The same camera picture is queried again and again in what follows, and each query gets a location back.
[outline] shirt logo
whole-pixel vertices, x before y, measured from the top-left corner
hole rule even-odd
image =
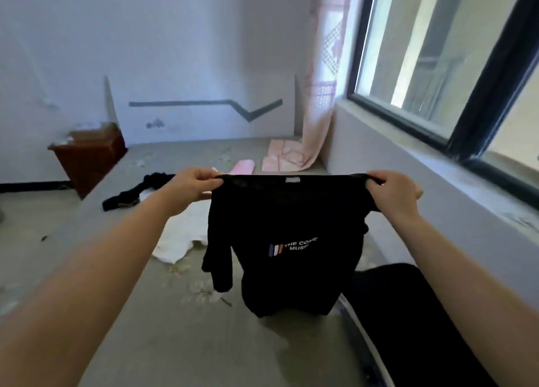
[[[316,241],[318,238],[312,238],[308,239],[307,241],[299,241],[299,242],[290,242],[290,243],[281,243],[280,245],[270,245],[269,246],[269,256],[277,256],[280,255],[283,251],[295,251],[300,249],[307,248],[311,242]]]

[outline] person's left hand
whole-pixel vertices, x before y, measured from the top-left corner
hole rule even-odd
[[[170,216],[182,213],[192,202],[211,199],[211,191],[223,184],[221,173],[205,167],[185,169],[155,194],[163,199]]]

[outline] pink curtain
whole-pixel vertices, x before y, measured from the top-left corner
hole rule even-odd
[[[318,0],[313,8],[316,35],[306,79],[303,138],[301,142],[272,140],[262,171],[305,170],[317,159],[333,114],[349,9],[350,0]]]

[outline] black clothing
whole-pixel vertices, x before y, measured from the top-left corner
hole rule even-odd
[[[414,265],[356,272],[343,290],[396,386],[495,386]]]
[[[133,207],[139,203],[138,196],[144,190],[153,188],[158,190],[166,183],[168,183],[174,174],[165,174],[165,173],[153,173],[147,176],[144,176],[144,179],[140,184],[131,188],[128,191],[122,191],[118,195],[107,198],[103,201],[103,211],[115,210],[117,208],[128,208]]]
[[[202,265],[215,290],[232,287],[232,247],[244,270],[243,299],[255,315],[283,308],[327,315],[360,259],[364,219],[377,211],[365,188],[369,177],[220,178]]]

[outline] person's left arm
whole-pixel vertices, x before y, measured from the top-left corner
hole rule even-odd
[[[167,220],[223,181],[187,169],[75,252],[0,328],[5,386],[75,386],[118,317]]]

